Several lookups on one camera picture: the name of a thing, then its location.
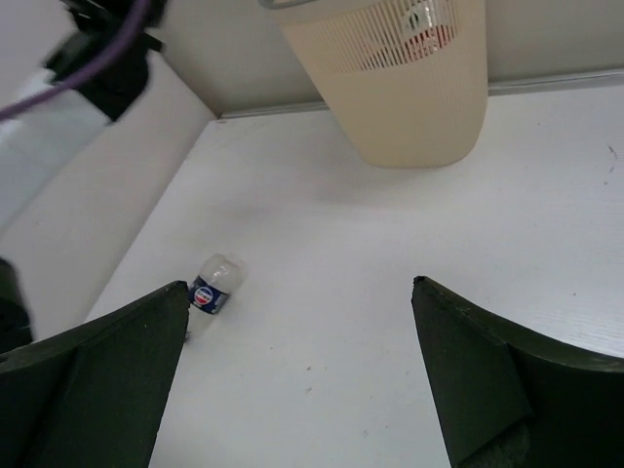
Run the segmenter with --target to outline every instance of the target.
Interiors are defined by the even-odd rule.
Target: pepsi logo
[[[213,297],[213,292],[209,288],[203,287],[195,292],[195,303],[204,307],[213,301]]]

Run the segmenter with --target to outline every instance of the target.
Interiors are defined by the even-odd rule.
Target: cable
[[[132,45],[133,41],[142,32],[143,20],[148,13],[149,3],[150,0],[135,0],[117,35],[97,57],[53,88],[0,109],[0,123],[13,119],[30,108],[43,104],[65,91],[80,87],[110,66]]]

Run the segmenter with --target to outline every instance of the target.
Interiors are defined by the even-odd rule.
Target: black object
[[[457,468],[624,466],[624,360],[493,315],[427,278],[413,311]]]
[[[0,355],[0,466],[147,467],[188,321],[172,283]]]
[[[61,1],[67,5],[78,30],[45,60],[45,67],[55,72],[55,82],[85,66],[105,48],[119,31],[131,6],[130,0]],[[166,0],[152,0],[144,27],[160,23],[166,4]],[[147,88],[149,51],[162,49],[162,42],[141,32],[114,64],[76,91],[111,122],[116,122]]]
[[[32,342],[18,275],[13,266],[0,258],[0,354]]]

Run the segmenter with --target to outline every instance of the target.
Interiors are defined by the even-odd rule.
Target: white table
[[[152,467],[448,467],[414,276],[624,357],[624,87],[494,97],[429,171],[366,166],[327,111],[211,123],[91,318],[214,253],[249,278],[185,347]]]

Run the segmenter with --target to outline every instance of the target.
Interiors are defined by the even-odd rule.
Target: laundry basket
[[[376,166],[466,156],[488,103],[485,0],[259,0]]]

